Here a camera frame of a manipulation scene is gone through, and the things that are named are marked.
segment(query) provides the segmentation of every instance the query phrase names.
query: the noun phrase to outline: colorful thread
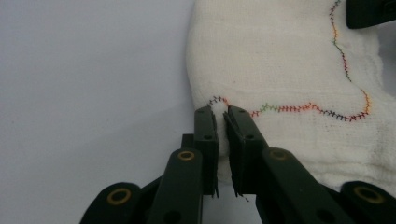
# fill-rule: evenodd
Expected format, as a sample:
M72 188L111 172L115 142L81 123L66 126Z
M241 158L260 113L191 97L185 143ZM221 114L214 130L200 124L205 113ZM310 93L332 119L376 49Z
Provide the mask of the colorful thread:
M344 66L344 71L345 71L345 75L346 78L349 80L349 82L352 82L352 79L349 76L349 70L348 70L348 64L347 64L347 56L345 55L345 53L342 51L342 49L338 46L337 40L338 40L338 36L339 36L339 32L337 30L337 27L335 26L335 21L334 21L334 12L335 10L338 8L338 6L341 4L341 0L337 0L335 1L334 5L332 6L331 10L330 10L330 21L332 24L332 30L333 30L333 40L332 43L334 44L334 46L338 49L338 51L341 54L341 58L342 58L342 63ZM292 113L299 113L299 112L303 112L303 111L308 111L308 110L316 110L319 112L319 114L324 115L324 116L330 116L332 118L335 118L337 120L342 120L342 121L356 121L358 119L365 119L367 116L370 115L370 109L371 109L371 100L370 100L370 96L367 94L366 91L362 90L362 93L364 95L364 99L365 99L365 106L363 108L363 111L361 111L358 114L355 115L342 115L339 114L335 111L332 110L326 110L326 109L322 109L320 106L318 106L315 103L312 102L308 102L305 105L269 105L268 103L265 103L265 105L262 105L262 107L259 110L255 110L250 112L250 116L251 117L258 117L260 114L263 114L266 111L274 111L274 112L292 112ZM222 96L213 96L213 99L209 100L208 105L213 105L216 103L224 103L227 106L230 105L229 101Z

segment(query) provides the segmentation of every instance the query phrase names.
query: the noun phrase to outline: white background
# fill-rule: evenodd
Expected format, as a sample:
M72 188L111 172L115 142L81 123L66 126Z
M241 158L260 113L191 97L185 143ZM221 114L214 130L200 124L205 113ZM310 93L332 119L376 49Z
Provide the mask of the white background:
M163 173L193 106L192 0L0 1L0 223L79 223L105 187ZM396 96L396 22L380 26ZM259 223L220 184L203 223Z

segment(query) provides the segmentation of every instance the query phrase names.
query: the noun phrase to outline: black object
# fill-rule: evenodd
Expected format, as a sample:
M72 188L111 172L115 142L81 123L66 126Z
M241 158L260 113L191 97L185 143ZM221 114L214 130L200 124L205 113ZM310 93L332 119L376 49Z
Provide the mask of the black object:
M396 223L396 199L381 188L355 181L340 193L328 189L289 151L269 147L247 111L229 106L224 118L235 195L257 195L262 223ZM201 223L203 195L218 192L219 140L209 106L195 111L194 134L184 134L181 145L162 177L142 189L104 189L81 224Z
M396 20L396 0L347 0L346 25L360 29Z

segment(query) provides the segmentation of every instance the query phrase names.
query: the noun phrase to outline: white cloth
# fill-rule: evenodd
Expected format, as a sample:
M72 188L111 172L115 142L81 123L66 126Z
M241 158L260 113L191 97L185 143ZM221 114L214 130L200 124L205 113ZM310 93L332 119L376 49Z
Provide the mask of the white cloth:
M250 111L271 147L322 184L362 180L396 194L396 101L382 89L376 28L349 30L341 0L196 0L187 49L195 107Z

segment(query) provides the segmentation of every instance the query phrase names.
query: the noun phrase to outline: circular joint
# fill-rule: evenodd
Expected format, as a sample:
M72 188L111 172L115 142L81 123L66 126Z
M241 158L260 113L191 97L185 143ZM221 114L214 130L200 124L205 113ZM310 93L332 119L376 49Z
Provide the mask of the circular joint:
M107 202L111 205L121 205L128 202L132 192L128 189L115 189L107 195Z
M285 161L288 159L288 154L281 149L270 150L270 157L277 161Z
M192 161L195 157L195 154L191 151L182 151L178 153L177 157L183 161Z
M380 193L364 186L357 186L353 189L353 191L361 199L369 203L381 204L385 201L384 196L382 196Z

